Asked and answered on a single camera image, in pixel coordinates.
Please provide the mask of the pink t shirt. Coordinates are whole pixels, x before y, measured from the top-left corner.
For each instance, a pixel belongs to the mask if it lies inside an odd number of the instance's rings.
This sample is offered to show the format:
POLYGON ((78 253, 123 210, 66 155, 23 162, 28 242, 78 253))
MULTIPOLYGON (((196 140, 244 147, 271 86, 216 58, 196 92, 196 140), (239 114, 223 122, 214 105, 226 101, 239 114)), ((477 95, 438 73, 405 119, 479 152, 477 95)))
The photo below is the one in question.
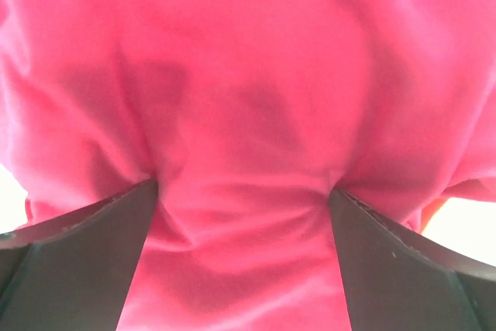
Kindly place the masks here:
POLYGON ((33 222, 149 178, 121 330, 347 330, 334 188, 495 199, 495 0, 1 0, 33 222))

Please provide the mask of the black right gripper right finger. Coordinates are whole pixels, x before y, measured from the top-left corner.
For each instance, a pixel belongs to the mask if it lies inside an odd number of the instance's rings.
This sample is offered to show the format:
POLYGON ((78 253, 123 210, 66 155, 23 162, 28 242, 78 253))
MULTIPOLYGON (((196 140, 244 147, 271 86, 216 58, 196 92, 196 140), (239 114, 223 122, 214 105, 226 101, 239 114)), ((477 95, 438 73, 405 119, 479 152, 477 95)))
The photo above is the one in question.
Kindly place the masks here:
POLYGON ((495 328, 495 268, 390 220, 342 190, 329 196, 353 330, 495 328))

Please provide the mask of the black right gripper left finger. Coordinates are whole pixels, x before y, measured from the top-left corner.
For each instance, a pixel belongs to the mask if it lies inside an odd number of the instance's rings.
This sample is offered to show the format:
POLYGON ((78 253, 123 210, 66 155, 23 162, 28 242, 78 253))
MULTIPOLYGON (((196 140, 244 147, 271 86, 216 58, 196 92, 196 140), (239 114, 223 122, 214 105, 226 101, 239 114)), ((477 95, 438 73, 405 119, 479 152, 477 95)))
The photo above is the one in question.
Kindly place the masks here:
POLYGON ((1 235, 1 328, 114 330, 143 250, 158 186, 1 235))

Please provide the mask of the red t shirt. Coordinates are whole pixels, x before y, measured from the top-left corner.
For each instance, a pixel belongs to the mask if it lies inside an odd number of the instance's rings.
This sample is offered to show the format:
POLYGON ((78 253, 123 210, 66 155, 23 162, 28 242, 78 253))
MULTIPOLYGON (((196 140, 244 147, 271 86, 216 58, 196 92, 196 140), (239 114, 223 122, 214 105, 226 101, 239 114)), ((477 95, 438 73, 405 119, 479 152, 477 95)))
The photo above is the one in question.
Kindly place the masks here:
POLYGON ((476 202, 495 202, 495 178, 466 180, 449 186, 439 197, 422 210, 420 233, 425 230, 432 217, 451 198, 461 198, 476 202))

